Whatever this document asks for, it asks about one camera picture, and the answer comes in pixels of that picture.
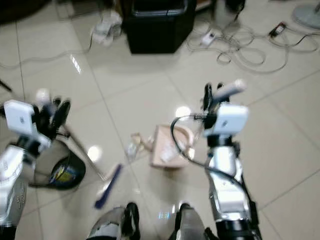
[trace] black cable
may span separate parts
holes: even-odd
[[[217,175],[220,175],[220,177],[223,177],[227,180],[229,180],[231,183],[237,185],[238,187],[240,187],[244,193],[247,193],[248,191],[246,191],[244,189],[244,186],[241,182],[237,181],[233,176],[223,172],[223,171],[220,171],[214,167],[209,167],[199,161],[196,161],[196,160],[193,160],[191,159],[185,152],[184,150],[182,150],[179,146],[179,143],[176,139],[176,136],[175,136],[175,132],[174,132],[174,129],[175,129],[175,125],[176,123],[180,120],[180,119],[183,119],[183,118],[193,118],[194,120],[203,120],[204,118],[207,118],[206,115],[199,115],[199,114],[191,114],[191,115],[187,115],[187,116],[180,116],[180,117],[176,117],[173,122],[171,123],[171,126],[170,126],[170,131],[171,131],[171,136],[172,136],[172,139],[173,139],[173,142],[179,152],[179,154],[181,154],[184,158],[186,158],[189,162],[191,162],[192,164],[195,164],[195,165],[198,165],[200,167],[203,167],[205,168],[206,170],[210,171],[210,172],[213,172]]]

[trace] tangled cable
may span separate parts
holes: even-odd
[[[313,38],[313,36],[320,36],[320,32],[312,32],[307,33],[303,31],[299,31],[297,29],[293,29],[290,27],[286,27],[285,30],[296,34],[301,35],[299,41],[295,43],[289,43],[289,40],[287,38],[287,35],[285,32],[281,33],[278,37],[283,40],[283,42],[276,41],[275,37],[271,37],[269,34],[256,34],[254,30],[250,27],[244,26],[244,25],[237,25],[238,23],[235,21],[232,21],[230,24],[228,24],[224,29],[219,28],[218,26],[213,26],[208,20],[204,18],[199,18],[196,21],[202,21],[205,24],[207,24],[207,28],[203,32],[199,32],[198,30],[194,29],[192,31],[192,34],[187,39],[186,46],[191,52],[200,52],[200,51],[214,51],[218,53],[218,56],[216,58],[216,61],[221,65],[227,65],[231,62],[236,64],[241,69],[254,73],[254,74],[272,74],[275,73],[281,69],[283,69],[289,60],[289,52],[295,52],[295,53],[301,53],[301,54],[307,54],[315,52],[319,49],[319,43]],[[240,29],[243,29],[245,31],[236,31],[232,34],[228,34],[227,31],[231,28],[237,25],[237,27]],[[206,34],[211,32],[213,29],[220,32],[220,35],[215,34],[215,38],[213,43],[211,43],[209,46],[203,46],[199,42]],[[267,54],[258,49],[258,48],[252,48],[249,47],[254,40],[261,39],[264,41],[269,42],[273,46],[280,48],[283,50],[284,53],[284,61],[281,66],[271,69],[271,70],[258,70],[254,69],[255,67],[262,66],[266,60],[267,60]],[[312,49],[295,49],[296,46],[298,46],[301,42],[304,40],[309,40],[309,42],[312,44]],[[226,50],[222,50],[217,47],[212,47],[214,43],[222,42],[227,45]],[[252,61],[251,59],[248,59],[244,52],[247,53],[253,53],[256,54],[259,58],[258,61]]]

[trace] brush handle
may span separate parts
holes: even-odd
[[[121,169],[122,169],[122,165],[119,164],[116,167],[116,170],[114,171],[114,174],[113,174],[111,182],[109,183],[109,186],[106,188],[106,190],[102,194],[101,198],[95,202],[94,207],[96,209],[101,209],[105,205],[105,203],[106,203],[106,201],[108,199],[108,196],[109,196],[109,194],[111,192],[111,189],[112,189],[114,183],[116,182],[116,180],[117,180],[117,178],[118,178],[118,176],[119,176],[119,174],[121,172]]]

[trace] black trash can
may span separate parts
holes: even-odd
[[[193,29],[196,0],[135,0],[123,21],[132,54],[174,53]]]

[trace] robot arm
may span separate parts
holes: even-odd
[[[17,143],[10,143],[0,155],[0,239],[15,238],[28,183],[34,179],[36,158],[51,146],[58,128],[67,119],[70,102],[65,101],[52,112],[48,109],[43,106],[39,112],[37,107],[16,100],[0,106],[8,129],[19,134]]]
[[[215,115],[215,118],[207,118],[210,122],[204,123],[204,136],[210,148],[206,164],[240,183],[234,184],[225,176],[206,170],[217,233],[223,240],[261,239],[256,203],[251,200],[243,178],[240,147],[232,140],[244,128],[249,110],[246,106],[230,104],[229,96],[244,89],[244,84],[239,80],[218,89],[208,108],[208,114]]]

